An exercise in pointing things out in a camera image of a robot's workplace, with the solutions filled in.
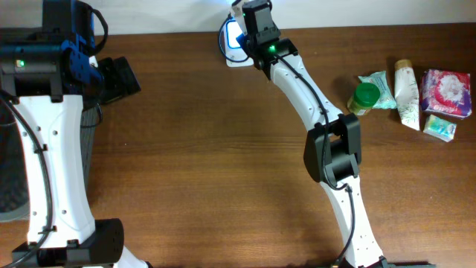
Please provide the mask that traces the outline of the green lid jar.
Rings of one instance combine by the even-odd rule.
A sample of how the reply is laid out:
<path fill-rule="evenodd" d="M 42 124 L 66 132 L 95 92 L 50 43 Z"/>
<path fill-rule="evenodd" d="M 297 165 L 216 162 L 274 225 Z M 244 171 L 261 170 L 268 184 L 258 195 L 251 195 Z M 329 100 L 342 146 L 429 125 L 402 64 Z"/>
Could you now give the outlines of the green lid jar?
<path fill-rule="evenodd" d="M 380 98 L 379 88 L 372 83 L 360 83 L 347 102 L 347 108 L 357 116 L 366 115 Z"/>

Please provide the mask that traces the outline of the teal snack pouch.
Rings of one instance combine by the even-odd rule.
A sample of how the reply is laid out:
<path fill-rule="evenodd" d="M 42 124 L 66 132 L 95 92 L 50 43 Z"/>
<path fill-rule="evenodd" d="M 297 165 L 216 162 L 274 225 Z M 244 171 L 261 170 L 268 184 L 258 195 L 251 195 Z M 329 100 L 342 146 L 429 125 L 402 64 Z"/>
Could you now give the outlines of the teal snack pouch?
<path fill-rule="evenodd" d="M 387 84 L 386 71 L 378 71 L 368 76 L 358 76 L 358 78 L 362 83 L 372 83 L 379 89 L 380 97 L 373 106 L 374 109 L 395 109 L 397 107 L 396 100 Z"/>

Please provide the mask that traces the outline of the white cream tube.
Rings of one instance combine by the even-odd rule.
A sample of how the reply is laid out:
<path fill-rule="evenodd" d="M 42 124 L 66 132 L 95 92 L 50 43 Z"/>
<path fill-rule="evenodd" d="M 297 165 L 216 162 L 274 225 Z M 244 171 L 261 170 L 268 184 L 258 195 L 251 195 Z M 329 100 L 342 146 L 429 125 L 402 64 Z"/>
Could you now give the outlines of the white cream tube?
<path fill-rule="evenodd" d="M 406 127 L 420 131 L 419 90 L 410 60 L 395 63 L 395 100 L 401 122 Z"/>

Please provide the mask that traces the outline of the teal Kleenex tissue pack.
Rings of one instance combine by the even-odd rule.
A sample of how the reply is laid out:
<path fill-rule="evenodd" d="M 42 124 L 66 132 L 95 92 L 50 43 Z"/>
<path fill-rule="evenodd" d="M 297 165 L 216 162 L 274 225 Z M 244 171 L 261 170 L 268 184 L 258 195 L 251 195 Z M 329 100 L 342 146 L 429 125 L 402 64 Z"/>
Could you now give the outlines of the teal Kleenex tissue pack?
<path fill-rule="evenodd" d="M 456 124 L 435 115 L 430 115 L 426 119 L 423 132 L 445 142 L 450 142 L 454 139 L 456 129 Z"/>

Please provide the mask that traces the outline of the red purple package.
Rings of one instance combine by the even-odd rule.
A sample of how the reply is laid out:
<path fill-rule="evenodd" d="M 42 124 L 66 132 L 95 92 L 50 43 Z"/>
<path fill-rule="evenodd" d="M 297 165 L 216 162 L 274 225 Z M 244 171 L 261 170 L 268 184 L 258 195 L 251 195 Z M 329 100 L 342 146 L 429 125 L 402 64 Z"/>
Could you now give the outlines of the red purple package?
<path fill-rule="evenodd" d="M 455 118 L 472 114 L 470 73 L 429 69 L 422 76 L 419 89 L 423 112 Z"/>

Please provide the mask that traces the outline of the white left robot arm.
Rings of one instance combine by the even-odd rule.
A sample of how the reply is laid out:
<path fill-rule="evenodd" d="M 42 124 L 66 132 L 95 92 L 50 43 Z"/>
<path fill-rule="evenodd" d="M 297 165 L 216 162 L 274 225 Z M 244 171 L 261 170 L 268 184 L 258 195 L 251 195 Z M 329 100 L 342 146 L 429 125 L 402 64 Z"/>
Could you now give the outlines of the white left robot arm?
<path fill-rule="evenodd" d="M 1 45 L 1 100 L 21 135 L 30 203 L 12 267 L 147 266 L 126 248 L 122 222 L 95 219 L 86 196 L 82 114 L 141 89 L 126 58 L 96 60 L 99 19 L 83 1 L 44 1 L 41 31 Z"/>

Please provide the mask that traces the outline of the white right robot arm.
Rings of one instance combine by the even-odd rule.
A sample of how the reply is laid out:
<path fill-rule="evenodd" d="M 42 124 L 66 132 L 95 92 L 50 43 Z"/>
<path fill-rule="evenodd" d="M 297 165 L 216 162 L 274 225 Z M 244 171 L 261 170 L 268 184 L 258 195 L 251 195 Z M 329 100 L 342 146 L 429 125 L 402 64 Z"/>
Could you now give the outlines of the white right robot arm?
<path fill-rule="evenodd" d="M 343 249 L 333 267 L 391 267 L 378 245 L 361 195 L 361 127 L 328 101 L 307 72 L 298 49 L 283 38 L 270 1 L 234 1 L 231 15 L 242 33 L 245 54 L 289 99 L 306 131 L 303 160 L 308 174 L 329 198 Z"/>

